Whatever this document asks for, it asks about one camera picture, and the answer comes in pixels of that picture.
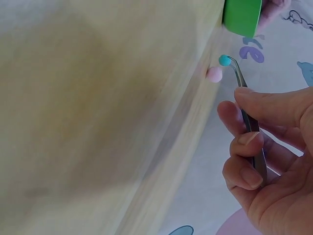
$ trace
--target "blue cartoon fish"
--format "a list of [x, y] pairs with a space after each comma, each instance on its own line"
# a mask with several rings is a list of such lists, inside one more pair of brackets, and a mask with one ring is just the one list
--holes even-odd
[[298, 62], [297, 65], [302, 70], [302, 75], [309, 87], [313, 87], [313, 64], [308, 62]]
[[169, 235], [192, 235], [192, 234], [194, 234], [193, 227], [186, 225], [186, 226], [182, 226], [178, 229], [175, 229]]

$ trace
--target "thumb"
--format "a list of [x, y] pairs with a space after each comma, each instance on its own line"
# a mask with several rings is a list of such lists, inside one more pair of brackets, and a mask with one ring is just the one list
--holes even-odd
[[313, 153], [313, 87], [281, 94], [262, 94], [249, 88], [235, 90], [238, 105], [256, 120], [278, 126], [298, 127]]

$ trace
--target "purple letter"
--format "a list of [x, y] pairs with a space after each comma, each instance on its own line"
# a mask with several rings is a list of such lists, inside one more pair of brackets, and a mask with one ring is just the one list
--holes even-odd
[[264, 62], [264, 55], [257, 48], [246, 46], [246, 47], [241, 48], [239, 51], [239, 55], [242, 59], [247, 59], [248, 53], [250, 53], [254, 61], [258, 63]]

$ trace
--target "wooden surface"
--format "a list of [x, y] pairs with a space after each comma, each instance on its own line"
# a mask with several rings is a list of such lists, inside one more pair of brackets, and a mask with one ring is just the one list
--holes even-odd
[[222, 0], [0, 2], [0, 234], [155, 235], [225, 51]]

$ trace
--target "finger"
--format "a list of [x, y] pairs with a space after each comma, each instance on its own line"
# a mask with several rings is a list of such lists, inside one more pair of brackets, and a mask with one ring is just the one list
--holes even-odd
[[217, 107], [217, 111], [221, 121], [233, 136], [246, 132], [241, 111], [233, 102], [221, 102]]
[[266, 1], [261, 11], [258, 30], [262, 30], [265, 26], [272, 22], [281, 12], [287, 9], [290, 4], [291, 0]]
[[279, 174], [287, 172], [298, 156], [286, 147], [275, 142], [271, 137], [262, 132], [264, 137], [264, 155], [267, 165]]
[[260, 123], [260, 127], [272, 133], [277, 139], [304, 151], [306, 144], [302, 138], [302, 134], [297, 127], [274, 126], [267, 123]]
[[259, 191], [262, 177], [241, 157], [232, 157], [225, 162], [223, 176], [228, 190], [247, 211]]
[[[242, 114], [240, 109], [236, 104], [230, 101], [224, 101], [218, 106], [218, 113], [220, 116], [220, 119], [224, 123], [224, 125], [227, 127], [227, 129], [237, 138], [239, 138], [239, 135], [246, 132], [246, 126], [244, 124]], [[263, 138], [264, 138], [264, 152], [266, 155], [266, 161], [267, 165], [271, 167], [273, 170], [275, 170], [277, 173], [282, 174], [286, 172], [290, 166], [294, 163], [294, 161], [297, 159], [297, 156], [292, 153], [289, 149], [281, 146], [280, 144], [276, 143], [272, 138], [270, 138], [268, 135], [266, 135], [264, 132], [262, 132]], [[253, 156], [260, 151], [260, 144], [262, 144], [262, 139], [256, 139], [256, 141], [259, 142], [252, 142], [251, 145], [248, 145], [246, 148], [251, 148], [252, 152], [248, 152], [245, 154], [244, 152], [247, 151], [247, 149], [242, 149], [241, 146], [239, 146], [239, 150], [235, 149], [233, 150], [234, 153], [232, 153], [232, 149], [234, 147], [233, 141], [231, 143], [231, 155], [239, 155], [239, 156]]]
[[230, 155], [251, 157], [264, 149], [267, 165], [282, 174], [289, 170], [298, 158], [289, 149], [276, 143], [265, 133], [250, 132], [238, 135], [230, 144]]
[[235, 91], [240, 107], [259, 122], [298, 127], [313, 153], [313, 87], [283, 94], [261, 94], [249, 88]]
[[251, 157], [257, 155], [263, 147], [264, 138], [260, 132], [249, 132], [237, 136], [230, 143], [230, 155]]

